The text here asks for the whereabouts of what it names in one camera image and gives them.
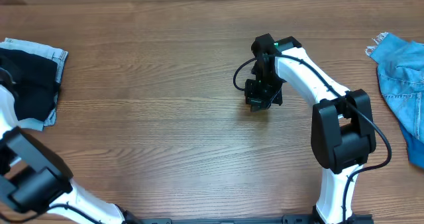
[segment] black fabric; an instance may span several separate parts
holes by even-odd
[[[20,70],[20,81],[13,84],[13,89],[18,94],[15,101],[15,113],[18,120],[35,118],[45,121],[51,110],[55,107],[54,96],[58,93],[59,84],[56,83],[57,63],[20,50],[7,50],[0,48],[0,59],[4,56],[16,66],[14,71],[11,66],[0,63],[0,68],[11,74]]]

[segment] stack of folded clothes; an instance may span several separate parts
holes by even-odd
[[[42,131],[56,122],[56,106],[68,52],[6,38],[0,42],[0,69],[12,77],[15,112],[21,128]]]

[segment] blue jeans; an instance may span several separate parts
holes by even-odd
[[[424,45],[385,36],[370,57],[378,63],[380,90],[399,119],[409,161],[424,168]]]

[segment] white thread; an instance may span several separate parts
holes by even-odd
[[[365,54],[367,56],[370,56],[371,53],[378,47],[378,45],[387,37],[389,33],[388,32],[382,32],[379,35],[377,35],[377,38],[373,38],[372,40],[377,44],[375,46],[367,46],[365,49]]]

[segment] light blue denim fabric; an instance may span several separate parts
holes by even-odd
[[[380,91],[399,119],[409,161],[424,168],[424,45],[393,34],[370,54],[378,63]]]
[[[13,38],[6,38],[4,42],[0,42],[0,48],[9,49],[9,50],[22,50],[28,52],[29,54],[35,54],[43,58],[47,58],[57,63],[58,70],[56,72],[56,82],[61,83],[62,74],[65,66],[66,58],[68,57],[68,52],[60,48],[53,48],[48,45],[39,44],[36,42],[29,42],[24,40],[18,40]],[[54,102],[58,103],[58,94],[54,97]],[[45,121],[39,121],[37,119],[29,118],[19,121],[19,126],[21,128],[34,129],[37,131],[42,131],[44,126],[52,126],[56,122],[56,108],[50,112],[48,118]]]

